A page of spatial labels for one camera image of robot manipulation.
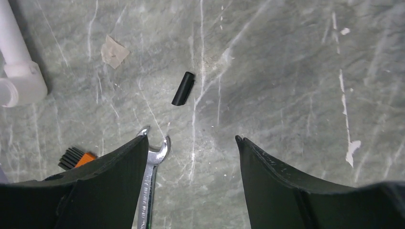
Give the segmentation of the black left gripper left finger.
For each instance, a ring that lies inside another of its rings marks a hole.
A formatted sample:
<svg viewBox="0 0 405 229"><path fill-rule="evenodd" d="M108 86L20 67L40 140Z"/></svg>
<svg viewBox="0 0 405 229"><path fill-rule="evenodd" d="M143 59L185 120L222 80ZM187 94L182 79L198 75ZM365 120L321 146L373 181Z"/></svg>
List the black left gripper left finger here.
<svg viewBox="0 0 405 229"><path fill-rule="evenodd" d="M92 162L45 180L1 184L1 228L131 228L148 147L148 138L138 136Z"/></svg>

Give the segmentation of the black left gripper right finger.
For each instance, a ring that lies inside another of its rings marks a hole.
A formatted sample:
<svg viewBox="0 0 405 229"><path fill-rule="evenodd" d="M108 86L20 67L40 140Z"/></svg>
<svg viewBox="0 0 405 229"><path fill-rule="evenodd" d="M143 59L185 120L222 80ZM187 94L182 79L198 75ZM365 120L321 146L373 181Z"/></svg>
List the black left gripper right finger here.
<svg viewBox="0 0 405 229"><path fill-rule="evenodd" d="M254 229L402 229L405 184L335 184L235 138L250 225Z"/></svg>

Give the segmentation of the black marker cap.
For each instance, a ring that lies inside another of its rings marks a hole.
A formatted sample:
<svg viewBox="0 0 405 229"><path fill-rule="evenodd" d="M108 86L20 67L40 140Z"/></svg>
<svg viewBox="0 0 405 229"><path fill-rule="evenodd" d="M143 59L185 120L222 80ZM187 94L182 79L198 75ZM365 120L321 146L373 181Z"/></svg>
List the black marker cap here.
<svg viewBox="0 0 405 229"><path fill-rule="evenodd" d="M191 93L194 82L195 74L191 72L185 72L171 104L174 106L184 105Z"/></svg>

